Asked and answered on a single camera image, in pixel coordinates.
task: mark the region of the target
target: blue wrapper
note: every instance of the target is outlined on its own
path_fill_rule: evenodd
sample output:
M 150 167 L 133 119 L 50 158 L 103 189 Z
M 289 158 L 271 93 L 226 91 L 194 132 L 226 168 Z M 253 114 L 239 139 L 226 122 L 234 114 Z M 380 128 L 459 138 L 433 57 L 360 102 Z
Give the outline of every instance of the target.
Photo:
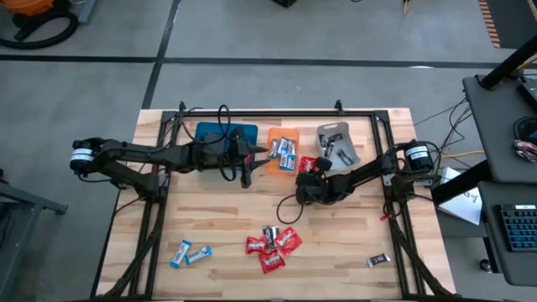
M 177 250 L 177 253 L 175 254 L 174 258 L 169 262 L 169 265 L 172 268 L 179 268 L 179 266 L 181 265 L 181 261 L 183 260 L 183 257 L 186 255 L 186 252 L 188 251 L 188 248 L 191 245 L 192 243 L 187 242 L 186 240 L 183 240 L 181 242 L 179 250 Z
M 212 252 L 211 252 L 210 246 L 202 247 L 201 249 L 193 252 L 192 254 L 186 255 L 185 262 L 186 262 L 186 265 L 191 265 L 192 263 L 198 260 L 202 260 L 203 258 L 211 256 L 211 255 L 212 255 Z

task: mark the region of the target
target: red wrapper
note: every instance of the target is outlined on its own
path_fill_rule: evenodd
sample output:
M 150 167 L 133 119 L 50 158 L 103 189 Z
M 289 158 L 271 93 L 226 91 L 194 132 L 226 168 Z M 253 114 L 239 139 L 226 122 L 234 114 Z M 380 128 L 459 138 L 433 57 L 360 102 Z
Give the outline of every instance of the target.
M 259 262 L 261 263 L 263 273 L 270 273 L 285 266 L 284 259 L 278 255 L 278 251 L 276 250 L 271 253 L 260 253 Z
M 310 170 L 315 168 L 316 161 L 317 159 L 309 158 L 307 156 L 302 156 L 300 158 L 300 163 L 299 163 L 299 173 L 310 172 Z
M 261 238 L 257 239 L 255 237 L 250 237 L 246 239 L 246 254 L 249 255 L 253 252 L 265 253 L 267 249 L 267 238 L 263 235 Z
M 297 247 L 302 244 L 302 239 L 295 232 L 295 230 L 290 226 L 281 232 L 276 237 L 276 246 L 285 256 L 289 256 Z

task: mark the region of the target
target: orange tray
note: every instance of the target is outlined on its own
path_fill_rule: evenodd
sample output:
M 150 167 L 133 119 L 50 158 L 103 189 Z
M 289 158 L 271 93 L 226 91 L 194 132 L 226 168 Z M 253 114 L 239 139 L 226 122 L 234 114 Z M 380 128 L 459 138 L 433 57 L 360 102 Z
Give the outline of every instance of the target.
M 268 143 L 267 146 L 269 149 L 272 148 L 273 139 L 282 139 L 286 137 L 292 139 L 296 142 L 296 158 L 299 158 L 299 148 L 300 148 L 300 132 L 296 129 L 287 129 L 287 128 L 270 128 L 268 130 Z M 296 174 L 297 169 L 299 168 L 298 161 L 295 163 L 295 170 L 288 171 L 282 170 L 279 168 L 279 157 L 272 159 L 270 163 L 266 164 L 266 169 L 270 174 L 283 174 L 283 175 L 292 175 Z

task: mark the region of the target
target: candy bar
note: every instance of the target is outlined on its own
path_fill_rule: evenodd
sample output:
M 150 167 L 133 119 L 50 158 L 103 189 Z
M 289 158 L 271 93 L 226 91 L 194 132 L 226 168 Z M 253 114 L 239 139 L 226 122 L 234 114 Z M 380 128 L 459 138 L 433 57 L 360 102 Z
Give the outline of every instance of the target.
M 272 148 L 270 149 L 270 153 L 268 154 L 268 156 L 271 159 L 275 159 L 276 157 L 278 157 L 278 148 L 279 148 L 279 140 L 278 139 L 273 139 L 272 140 Z
M 249 255 L 253 252 L 265 253 L 267 249 L 267 238 L 262 236 L 257 239 L 255 237 L 248 237 L 246 239 L 246 254 Z
M 276 237 L 276 246 L 285 256 L 290 255 L 300 244 L 302 239 L 291 226 Z
M 342 139 L 343 139 L 343 134 L 337 133 L 337 134 L 334 134 L 334 135 L 330 136 L 328 138 L 328 141 L 329 142 L 335 142 L 335 141 L 342 140 Z
M 288 144 L 289 140 L 287 138 L 282 138 L 282 140 L 279 142 L 277 155 L 281 155 L 284 151 L 287 152 Z
M 345 154 L 345 152 L 343 151 L 343 149 L 339 149 L 337 150 L 337 156 L 341 159 L 341 161 L 343 161 L 344 164 L 346 164 L 347 166 L 350 166 L 352 164 L 354 164 L 354 160 L 352 160 L 348 155 Z
M 294 155 L 289 155 L 289 157 L 287 158 L 286 169 L 289 171 L 295 171 L 295 161 L 296 161 L 296 157 Z
M 267 238 L 267 247 L 276 248 L 274 240 L 279 235 L 279 228 L 277 226 L 263 226 L 263 234 Z
M 172 268 L 179 268 L 181 261 L 183 260 L 183 257 L 186 255 L 186 251 L 188 251 L 188 248 L 192 245 L 192 243 L 187 242 L 186 240 L 183 240 L 181 242 L 181 245 L 179 246 L 179 250 L 177 250 L 177 253 L 175 253 L 174 258 L 169 262 L 169 265 Z
M 271 253 L 260 253 L 259 262 L 261 263 L 263 273 L 270 273 L 285 266 L 285 261 L 278 255 L 277 250 L 274 250 Z
M 284 150 L 283 153 L 281 154 L 281 158 L 279 159 L 280 169 L 287 169 L 287 158 L 288 158 L 287 151 Z
M 328 144 L 326 145 L 326 151 L 325 151 L 326 158 L 330 157 L 333 149 L 334 149 L 334 142 L 328 142 Z
M 302 156 L 299 162 L 299 173 L 310 172 L 315 168 L 315 162 L 317 159 Z
M 294 140 L 290 139 L 290 140 L 288 141 L 288 144 L 287 144 L 287 145 L 288 145 L 288 147 L 287 147 L 287 149 L 288 149 L 287 153 L 288 153 L 289 155 L 296 155 L 296 142 L 295 142 Z
M 389 262 L 390 259 L 389 259 L 388 255 L 383 253 L 381 255 L 370 257 L 370 258 L 367 259 L 367 261 L 368 261 L 368 266 L 370 268 L 372 268 L 372 267 L 374 267 L 375 265 L 377 265 L 379 263 Z
M 203 258 L 211 256 L 211 255 L 212 255 L 211 247 L 209 246 L 202 247 L 201 249 L 193 252 L 192 254 L 186 255 L 185 262 L 186 262 L 186 265 L 191 265 L 192 263 L 198 260 L 202 260 Z

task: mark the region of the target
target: white sheet of paper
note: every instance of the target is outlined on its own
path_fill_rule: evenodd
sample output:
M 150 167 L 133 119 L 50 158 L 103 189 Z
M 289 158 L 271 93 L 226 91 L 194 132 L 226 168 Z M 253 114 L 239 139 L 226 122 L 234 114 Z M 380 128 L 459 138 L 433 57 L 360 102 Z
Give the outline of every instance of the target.
M 443 178 L 441 183 L 445 184 L 460 174 L 461 173 L 449 167 L 444 168 L 444 171 L 442 171 Z M 456 196 L 438 206 L 438 208 L 445 213 L 473 223 L 476 226 L 479 226 L 479 221 L 481 220 L 481 207 L 482 201 L 478 188 L 474 188 L 464 194 L 460 194 L 459 196 Z

